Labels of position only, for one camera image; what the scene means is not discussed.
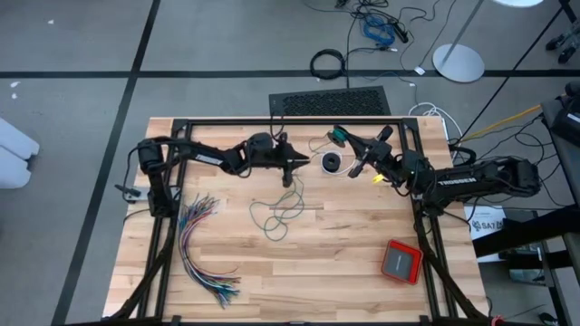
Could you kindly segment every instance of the butcher block tabletop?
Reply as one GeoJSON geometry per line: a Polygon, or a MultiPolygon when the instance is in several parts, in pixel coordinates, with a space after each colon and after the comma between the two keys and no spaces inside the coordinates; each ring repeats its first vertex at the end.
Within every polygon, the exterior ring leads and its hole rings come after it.
{"type": "MultiPolygon", "coordinates": [[[[417,117],[417,120],[430,163],[435,168],[451,167],[441,119],[417,117]]],[[[145,137],[169,136],[172,122],[172,118],[150,119],[145,137]]],[[[364,138],[375,137],[384,127],[343,126],[364,138]]],[[[285,132],[294,149],[310,157],[314,153],[308,142],[314,149],[326,144],[328,139],[323,136],[331,128],[287,125],[285,132]]],[[[195,126],[192,139],[229,149],[258,132],[269,132],[269,128],[243,122],[236,126],[195,126]]],[[[393,155],[401,153],[398,135],[395,130],[388,140],[393,155]]],[[[328,150],[342,154],[341,170],[353,162],[353,151],[348,145],[340,149],[329,144],[318,149],[328,150]]],[[[295,171],[304,183],[304,212],[288,221],[286,237],[277,242],[265,237],[248,209],[255,201],[275,203],[288,191],[282,187],[281,170],[254,168],[251,177],[240,178],[214,166],[188,163],[182,203],[192,204],[197,195],[209,194],[219,199],[216,213],[193,231],[190,256],[207,271],[235,271],[241,277],[237,284],[240,293],[230,306],[222,309],[210,292],[189,278],[175,246],[164,321],[170,321],[173,315],[180,315],[183,321],[418,321],[419,315],[430,315],[422,271],[416,285],[387,278],[381,272],[389,240],[418,246],[410,200],[397,195],[386,183],[373,184],[376,173],[368,166],[354,179],[346,173],[325,174],[321,156],[314,156],[309,165],[295,171]]],[[[177,172],[172,173],[173,181],[176,175],[177,172]]],[[[300,183],[296,185],[299,190],[303,187],[300,183]]],[[[135,186],[149,186],[140,171],[135,186]]],[[[290,198],[283,206],[291,207],[295,201],[295,197],[290,198]]],[[[147,203],[129,205],[127,214],[143,208],[147,208],[147,203]]],[[[447,210],[465,217],[461,203],[453,203],[447,210]]],[[[272,213],[267,206],[256,206],[253,211],[262,224],[272,213]]],[[[439,220],[451,276],[476,307],[487,313],[486,294],[468,226],[449,216],[439,220]]],[[[103,316],[116,312],[139,283],[145,271],[153,222],[149,212],[135,214],[126,221],[103,316]]],[[[160,244],[168,224],[169,220],[164,221],[160,244]]],[[[433,275],[441,314],[446,315],[440,279],[434,271],[433,275]]],[[[148,315],[154,311],[158,284],[159,276],[151,286],[148,315]]]]}

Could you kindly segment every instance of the floor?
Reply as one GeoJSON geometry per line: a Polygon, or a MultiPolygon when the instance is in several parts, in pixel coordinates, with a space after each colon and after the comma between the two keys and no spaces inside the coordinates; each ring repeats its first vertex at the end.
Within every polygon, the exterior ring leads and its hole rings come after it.
{"type": "MultiPolygon", "coordinates": [[[[333,9],[332,0],[305,1],[333,9]]],[[[439,77],[430,53],[421,66],[425,75],[404,72],[421,62],[451,2],[437,4],[432,22],[410,24],[417,41],[405,53],[404,67],[399,59],[406,45],[399,41],[397,53],[352,57],[353,75],[395,70],[410,76],[416,88],[390,75],[374,81],[353,77],[352,86],[383,86],[393,115],[407,114],[417,91],[419,101],[443,108],[462,129],[488,106],[475,131],[554,98],[580,76],[580,55],[559,65],[556,54],[544,50],[549,39],[570,25],[556,0],[528,9],[484,3],[461,41],[486,64],[479,81],[458,84],[439,77]]],[[[454,5],[434,48],[453,40],[476,2],[454,5]]],[[[390,3],[391,14],[404,5],[430,13],[434,0],[390,3]]],[[[580,13],[580,3],[572,7],[580,13]]],[[[405,11],[401,19],[408,23],[415,14],[405,11]]],[[[41,144],[30,183],[0,191],[0,323],[98,320],[126,212],[113,185],[121,182],[126,154],[143,137],[149,117],[260,116],[268,114],[270,93],[342,88],[344,79],[317,81],[308,77],[307,67],[324,48],[345,50],[350,23],[347,14],[317,12],[287,0],[0,3],[0,117],[41,144]],[[13,82],[20,84],[12,87],[13,82]],[[69,269],[71,260],[75,263],[69,269]],[[70,309],[63,317],[69,308],[64,304],[53,318],[65,284],[70,309]]],[[[359,46],[373,44],[355,29],[351,48],[359,46]]],[[[335,62],[323,60],[319,66],[332,69],[335,62]]],[[[547,140],[539,124],[534,128],[535,135],[547,140]]],[[[474,140],[470,147],[487,151],[503,138],[495,136],[474,140]]],[[[538,152],[510,141],[494,153],[539,158],[538,152]]],[[[549,174],[556,161],[542,163],[540,174],[549,174]]],[[[571,203],[564,184],[561,170],[547,182],[560,203],[571,203]]],[[[505,206],[555,207],[545,191],[505,206]]],[[[494,314],[508,317],[546,303],[513,318],[538,322],[538,312],[552,311],[547,289],[512,283],[501,265],[480,267],[494,314]]],[[[569,270],[558,276],[570,280],[567,303],[573,320],[580,321],[579,311],[571,309],[580,304],[575,277],[569,270]]]]}

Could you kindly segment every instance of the blue cable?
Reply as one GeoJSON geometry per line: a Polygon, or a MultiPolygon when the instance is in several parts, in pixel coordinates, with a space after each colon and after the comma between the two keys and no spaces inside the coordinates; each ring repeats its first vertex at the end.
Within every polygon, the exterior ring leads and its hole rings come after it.
{"type": "Polygon", "coordinates": [[[391,46],[395,42],[392,24],[386,24],[380,16],[369,14],[361,20],[362,34],[381,46],[391,46]]]}

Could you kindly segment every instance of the white round base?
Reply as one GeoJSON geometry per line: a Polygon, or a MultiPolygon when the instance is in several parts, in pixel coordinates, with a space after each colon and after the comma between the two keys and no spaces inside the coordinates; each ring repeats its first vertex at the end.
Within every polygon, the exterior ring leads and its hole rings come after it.
{"type": "Polygon", "coordinates": [[[493,2],[500,5],[507,5],[515,8],[529,8],[534,5],[539,5],[544,0],[493,0],[493,2]]]}
{"type": "Polygon", "coordinates": [[[486,67],[479,53],[465,45],[457,44],[443,63],[450,47],[451,44],[442,45],[433,54],[433,66],[443,77],[454,82],[474,82],[483,76],[486,67]]]}

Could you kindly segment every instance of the black floor grate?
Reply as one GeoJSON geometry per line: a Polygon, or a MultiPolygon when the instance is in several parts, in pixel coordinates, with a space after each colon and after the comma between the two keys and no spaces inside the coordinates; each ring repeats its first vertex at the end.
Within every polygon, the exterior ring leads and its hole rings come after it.
{"type": "Polygon", "coordinates": [[[270,94],[269,99],[275,116],[391,115],[382,86],[270,94]]]}

